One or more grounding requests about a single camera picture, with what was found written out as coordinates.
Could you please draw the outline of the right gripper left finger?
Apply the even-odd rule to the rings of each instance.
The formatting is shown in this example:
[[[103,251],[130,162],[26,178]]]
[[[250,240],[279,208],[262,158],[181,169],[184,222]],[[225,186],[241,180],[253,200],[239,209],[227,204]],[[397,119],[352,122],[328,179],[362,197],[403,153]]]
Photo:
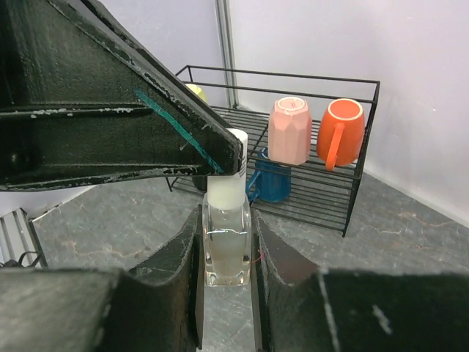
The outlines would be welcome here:
[[[1,263],[3,351],[197,351],[202,210],[129,271]]]

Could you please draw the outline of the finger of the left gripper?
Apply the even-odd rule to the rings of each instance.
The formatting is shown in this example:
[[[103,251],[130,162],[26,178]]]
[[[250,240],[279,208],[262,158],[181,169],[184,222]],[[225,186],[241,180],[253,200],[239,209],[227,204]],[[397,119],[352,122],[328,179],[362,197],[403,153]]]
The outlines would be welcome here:
[[[1,189],[228,176],[229,123],[99,1],[1,3]]]

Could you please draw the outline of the white nail polish cap brush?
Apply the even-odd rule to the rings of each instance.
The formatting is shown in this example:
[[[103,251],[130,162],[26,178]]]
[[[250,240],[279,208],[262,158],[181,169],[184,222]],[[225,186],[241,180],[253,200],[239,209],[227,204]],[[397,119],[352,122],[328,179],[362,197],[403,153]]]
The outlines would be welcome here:
[[[243,144],[240,171],[229,176],[209,176],[207,178],[207,201],[219,210],[241,208],[245,202],[248,134],[240,129],[229,128]]]

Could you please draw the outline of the nail polish bottle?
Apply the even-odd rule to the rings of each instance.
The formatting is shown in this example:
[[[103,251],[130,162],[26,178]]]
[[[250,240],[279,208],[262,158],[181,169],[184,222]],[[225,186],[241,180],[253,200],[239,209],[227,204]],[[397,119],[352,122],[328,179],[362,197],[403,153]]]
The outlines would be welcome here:
[[[248,285],[252,247],[249,201],[236,209],[220,210],[204,197],[202,229],[206,286]]]

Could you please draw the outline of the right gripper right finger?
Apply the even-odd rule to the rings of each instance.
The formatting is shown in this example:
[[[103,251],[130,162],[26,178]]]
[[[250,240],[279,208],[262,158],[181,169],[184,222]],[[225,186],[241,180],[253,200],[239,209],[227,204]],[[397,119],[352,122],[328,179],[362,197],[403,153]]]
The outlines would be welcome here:
[[[253,211],[257,351],[466,351],[468,275],[322,268]]]

